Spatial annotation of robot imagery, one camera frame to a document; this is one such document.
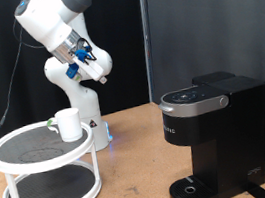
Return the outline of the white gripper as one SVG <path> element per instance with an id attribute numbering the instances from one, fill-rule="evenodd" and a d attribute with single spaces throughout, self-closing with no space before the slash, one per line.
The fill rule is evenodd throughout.
<path id="1" fill-rule="evenodd" d="M 93 79 L 103 85 L 107 82 L 104 77 L 104 69 L 94 60 L 94 58 L 86 51 L 76 53 L 77 65 L 83 80 Z"/>

